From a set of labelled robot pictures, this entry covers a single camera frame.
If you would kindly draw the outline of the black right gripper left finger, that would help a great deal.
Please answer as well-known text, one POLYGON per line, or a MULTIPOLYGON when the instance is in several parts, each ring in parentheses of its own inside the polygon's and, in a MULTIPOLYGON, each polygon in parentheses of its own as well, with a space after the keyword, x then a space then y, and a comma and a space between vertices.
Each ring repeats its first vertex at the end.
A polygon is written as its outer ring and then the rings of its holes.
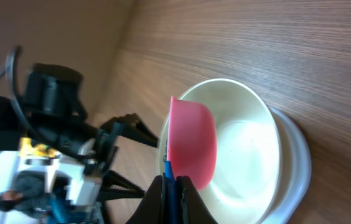
POLYGON ((162 176, 157 175, 150 184, 136 211, 126 224, 158 224, 161 217, 162 176))

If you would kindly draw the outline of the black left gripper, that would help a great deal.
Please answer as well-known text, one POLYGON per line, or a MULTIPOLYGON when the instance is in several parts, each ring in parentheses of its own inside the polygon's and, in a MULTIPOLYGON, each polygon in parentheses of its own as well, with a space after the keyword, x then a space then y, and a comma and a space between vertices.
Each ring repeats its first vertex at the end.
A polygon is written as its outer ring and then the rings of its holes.
POLYGON ((37 110, 22 113, 22 124, 37 147, 47 157, 60 152, 85 165, 85 174, 97 171, 103 176, 97 201, 105 202, 123 198, 143 198, 145 191, 114 170, 109 170, 118 148, 118 136, 157 147, 158 137, 136 114, 113 117, 100 128, 86 124, 77 115, 53 116, 37 110))

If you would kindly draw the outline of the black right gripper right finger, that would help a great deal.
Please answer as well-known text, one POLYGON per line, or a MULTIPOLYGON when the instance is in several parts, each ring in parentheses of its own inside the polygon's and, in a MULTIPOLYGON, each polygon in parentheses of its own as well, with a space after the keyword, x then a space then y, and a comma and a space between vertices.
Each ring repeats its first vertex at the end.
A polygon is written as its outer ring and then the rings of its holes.
POLYGON ((183 224, 217 224, 210 214, 204 201, 194 187, 190 177, 176 178, 177 193, 179 194, 179 223, 183 224))

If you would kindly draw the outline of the pink measuring scoop blue handle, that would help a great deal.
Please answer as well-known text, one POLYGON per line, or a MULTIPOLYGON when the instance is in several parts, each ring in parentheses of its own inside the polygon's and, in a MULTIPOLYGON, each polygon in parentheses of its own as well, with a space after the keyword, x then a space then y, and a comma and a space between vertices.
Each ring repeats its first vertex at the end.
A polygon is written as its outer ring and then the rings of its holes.
POLYGON ((217 159, 215 121, 201 103, 171 98, 164 170, 164 220, 180 223, 176 178, 188 177, 196 190, 212 180, 217 159))

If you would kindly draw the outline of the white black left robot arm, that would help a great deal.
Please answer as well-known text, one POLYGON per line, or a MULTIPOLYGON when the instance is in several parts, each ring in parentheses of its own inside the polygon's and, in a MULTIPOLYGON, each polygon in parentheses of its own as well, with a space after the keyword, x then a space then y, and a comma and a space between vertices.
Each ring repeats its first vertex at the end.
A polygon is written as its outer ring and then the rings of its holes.
POLYGON ((157 147, 157 136, 137 114, 111 118, 99 128, 87 124, 78 98, 83 76, 68 67, 35 64, 23 95, 18 93, 14 64, 0 74, 7 75, 14 95, 11 100, 0 96, 0 139, 10 138, 13 131, 19 139, 26 130, 29 138, 70 158, 60 163, 60 171, 71 179, 69 201, 86 205, 91 200, 144 197, 143 189, 110 170, 120 136, 157 147))

